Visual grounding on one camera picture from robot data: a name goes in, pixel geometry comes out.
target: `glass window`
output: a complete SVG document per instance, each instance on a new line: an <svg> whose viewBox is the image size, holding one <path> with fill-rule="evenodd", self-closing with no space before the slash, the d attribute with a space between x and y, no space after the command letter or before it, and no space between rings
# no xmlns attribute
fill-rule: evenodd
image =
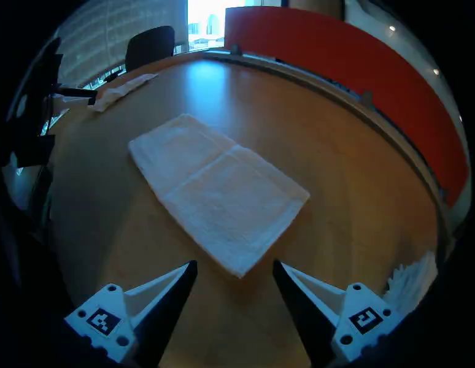
<svg viewBox="0 0 475 368"><path fill-rule="evenodd" d="M250 0L188 0L188 50L224 46L226 8L255 3Z"/></svg>
<svg viewBox="0 0 475 368"><path fill-rule="evenodd" d="M88 85L84 86L83 88L85 90L95 90L97 88L99 88L100 86L102 86L103 84L105 84L106 82L104 81L104 79L106 77L108 77L109 75L111 75L111 73L114 73L114 72L118 72L118 75L122 75L123 73L126 72L125 70L125 64L122 64L122 65L119 65L117 66L115 69L112 69L111 71L107 71L103 74L101 74L98 78L94 79L91 83L89 83Z"/></svg>

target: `screw hole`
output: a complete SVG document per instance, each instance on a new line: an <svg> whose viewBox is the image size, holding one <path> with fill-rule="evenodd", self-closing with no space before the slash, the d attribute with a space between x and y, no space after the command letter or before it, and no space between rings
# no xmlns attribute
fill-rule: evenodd
<svg viewBox="0 0 475 368"><path fill-rule="evenodd" d="M121 347L127 346L128 343L129 343L129 341L125 336L118 336L117 337L117 344L119 344Z"/></svg>
<svg viewBox="0 0 475 368"><path fill-rule="evenodd" d="M352 341L353 341L353 337L350 336L350 335L343 335L340 339L340 342L343 345L348 345L348 344L352 343Z"/></svg>

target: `window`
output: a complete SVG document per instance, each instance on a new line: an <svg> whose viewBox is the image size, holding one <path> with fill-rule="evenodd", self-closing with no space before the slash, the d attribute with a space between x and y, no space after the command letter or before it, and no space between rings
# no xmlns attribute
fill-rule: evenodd
<svg viewBox="0 0 475 368"><path fill-rule="evenodd" d="M224 46L226 8L246 5L255 5L255 2L188 0L188 50Z"/></svg>
<svg viewBox="0 0 475 368"><path fill-rule="evenodd" d="M58 53L64 54L59 82L79 86L107 66L117 66L125 59L129 40L157 26L172 26L176 44L186 45L188 22L181 13L186 12L187 1L83 1L57 30L63 40Z"/></svg>
<svg viewBox="0 0 475 368"><path fill-rule="evenodd" d="M85 90L95 90L99 88L100 86L104 85L106 82L104 79L108 76L110 76L113 73L118 72L118 75L122 75L126 72L125 70L125 64L118 65L117 67L101 74L99 77L95 78L92 82L86 84L84 87L82 87Z"/></svg>

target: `wall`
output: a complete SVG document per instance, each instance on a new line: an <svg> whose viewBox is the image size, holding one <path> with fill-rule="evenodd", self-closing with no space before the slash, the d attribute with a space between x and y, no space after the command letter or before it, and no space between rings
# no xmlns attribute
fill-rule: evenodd
<svg viewBox="0 0 475 368"><path fill-rule="evenodd" d="M342 0L289 0L289 7L310 12L318 12L330 17L341 19Z"/></svg>
<svg viewBox="0 0 475 368"><path fill-rule="evenodd" d="M225 42L226 48L238 44L245 52L279 58L358 94L371 91L373 104L418 148L454 206L468 179L461 140L432 87L390 47L334 18L280 7L228 9Z"/></svg>
<svg viewBox="0 0 475 368"><path fill-rule="evenodd" d="M463 191L450 211L452 222L460 223L471 205L471 165L459 109L444 79L444 71L441 71L439 75L433 72L433 69L439 69L439 67L428 50L410 30L390 14L367 0L346 0L345 5L345 21L382 41L403 57L425 79L449 114L463 145L469 167L469 175ZM389 26L394 26L395 31L389 29Z"/></svg>

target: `white bracket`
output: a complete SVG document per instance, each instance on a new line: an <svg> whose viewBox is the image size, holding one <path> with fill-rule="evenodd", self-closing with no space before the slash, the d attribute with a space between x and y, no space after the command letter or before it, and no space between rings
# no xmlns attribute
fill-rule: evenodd
<svg viewBox="0 0 475 368"><path fill-rule="evenodd" d="M336 288L282 263L288 276L336 327L331 348L337 360L346 364L375 346L379 337L389 334L402 320L398 312L362 283L346 290Z"/></svg>
<svg viewBox="0 0 475 368"><path fill-rule="evenodd" d="M64 320L94 348L104 349L115 362L127 362L138 347L135 328L185 273L187 263L151 282L123 291L108 284Z"/></svg>

